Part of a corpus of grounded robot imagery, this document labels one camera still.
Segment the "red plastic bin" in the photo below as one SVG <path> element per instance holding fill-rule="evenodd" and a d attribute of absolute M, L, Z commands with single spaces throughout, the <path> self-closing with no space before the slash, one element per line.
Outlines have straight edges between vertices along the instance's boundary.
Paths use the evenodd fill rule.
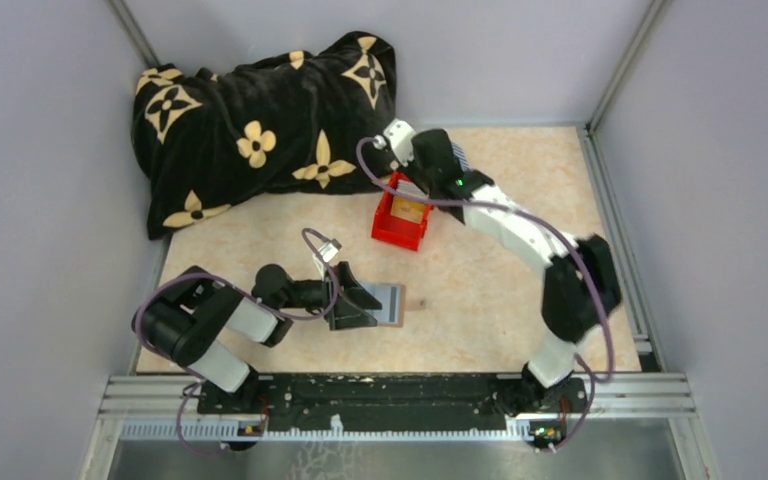
<path fill-rule="evenodd" d="M 426 205 L 425 218 L 420 224 L 404 221 L 390 214 L 394 196 L 398 195 L 388 191 L 382 194 L 373 216 L 371 237 L 383 243 L 416 252 L 425 237 L 433 206 Z"/>

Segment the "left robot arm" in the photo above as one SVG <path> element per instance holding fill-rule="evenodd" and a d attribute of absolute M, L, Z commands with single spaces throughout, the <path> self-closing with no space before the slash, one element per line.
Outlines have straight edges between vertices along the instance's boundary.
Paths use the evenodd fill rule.
<path fill-rule="evenodd" d="M 324 319 L 332 331 L 375 327 L 386 303 L 359 282 L 347 262 L 320 279 L 295 280 L 277 264 L 256 274 L 252 292 L 192 266 L 157 290 L 135 312 L 131 329 L 147 350 L 231 395 L 244 395 L 256 369 L 219 340 L 224 329 L 274 347 L 300 317 Z"/>

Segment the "pink leather card holder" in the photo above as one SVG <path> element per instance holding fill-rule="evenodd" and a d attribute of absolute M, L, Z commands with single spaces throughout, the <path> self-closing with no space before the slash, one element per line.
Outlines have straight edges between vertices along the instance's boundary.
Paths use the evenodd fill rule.
<path fill-rule="evenodd" d="M 379 327 L 402 327 L 408 312 L 422 311 L 429 305 L 426 298 L 411 295 L 402 284 L 362 282 L 361 286 L 381 304 L 378 309 L 364 308 Z"/>

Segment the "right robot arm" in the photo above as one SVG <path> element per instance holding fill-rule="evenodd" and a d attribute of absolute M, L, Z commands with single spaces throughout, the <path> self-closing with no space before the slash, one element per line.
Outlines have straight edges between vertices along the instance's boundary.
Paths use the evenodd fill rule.
<path fill-rule="evenodd" d="M 480 170 L 467 167 L 442 129 L 416 132 L 400 120 L 384 133 L 400 172 L 441 210 L 497 240 L 543 284 L 541 317 L 548 329 L 522 371 L 524 397 L 538 408 L 558 396 L 582 340 L 610 331 L 622 292 L 607 241 L 575 239 L 518 205 Z"/>

